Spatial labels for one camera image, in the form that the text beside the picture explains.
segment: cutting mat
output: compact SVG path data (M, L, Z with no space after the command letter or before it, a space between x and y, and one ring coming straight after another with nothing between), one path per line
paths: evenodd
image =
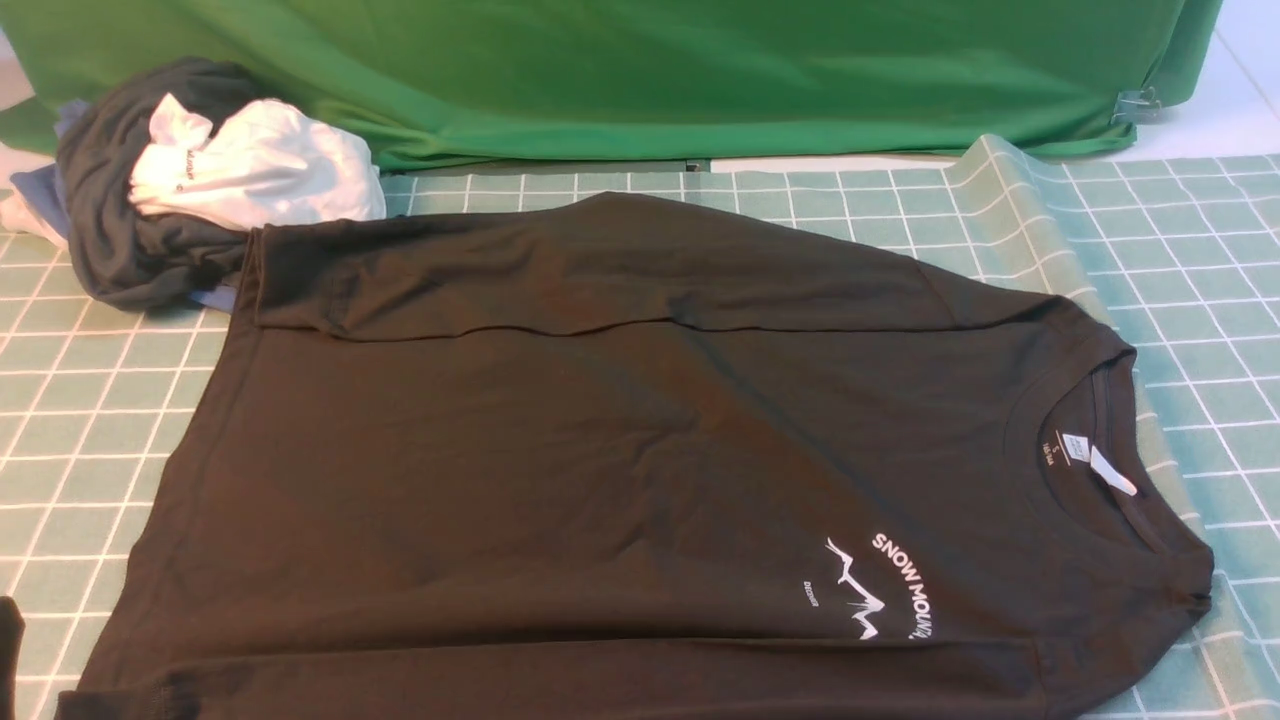
M385 188L393 214L645 192L1073 297L1139 348L1143 459L1219 561L1213 612L1093 716L1280 719L1280 158L1057 167L984 137L946 170L438 172ZM28 619L18 717L51 716L74 685L225 327L90 302L65 254L0 236L0 591Z

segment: metal clip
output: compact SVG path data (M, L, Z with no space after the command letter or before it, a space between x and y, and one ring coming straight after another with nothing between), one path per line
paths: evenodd
M1142 90L1125 90L1116 96L1115 111L1111 114L1111 124L1116 123L1151 123L1160 117L1164 105L1156 97L1155 87Z

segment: white care label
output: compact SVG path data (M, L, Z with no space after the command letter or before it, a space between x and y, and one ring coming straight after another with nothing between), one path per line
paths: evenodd
M1098 452L1098 448L1089 443L1089 438L1062 433L1062 450L1069 457L1088 462L1089 468L1108 486L1125 495L1138 495L1138 487L1112 468L1111 462Z
M1125 495L1138 495L1138 487L1129 482L1129 478L1121 475L1115 468L1107 462L1107 459L1098 452L1094 447L1093 452L1089 454L1089 468L1098 474L1100 478L1107 482L1108 486L1116 488Z
M1089 461L1089 438L1062 433L1062 450L1073 460Z

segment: green backdrop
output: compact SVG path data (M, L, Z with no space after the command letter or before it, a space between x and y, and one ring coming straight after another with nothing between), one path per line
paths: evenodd
M1221 0L0 0L51 108L183 55L236 60L384 169L480 159L1129 145L1116 95L1194 87Z

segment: white floor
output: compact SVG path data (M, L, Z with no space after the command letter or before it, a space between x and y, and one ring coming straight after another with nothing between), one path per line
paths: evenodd
M1225 0L1196 95L1138 128L1115 160L1280 152L1280 0ZM31 85L0 33L0 108L31 96ZM9 173L49 158L0 145L0 188ZM951 158L838 155L713 160L713 172L845 170L945 165Z

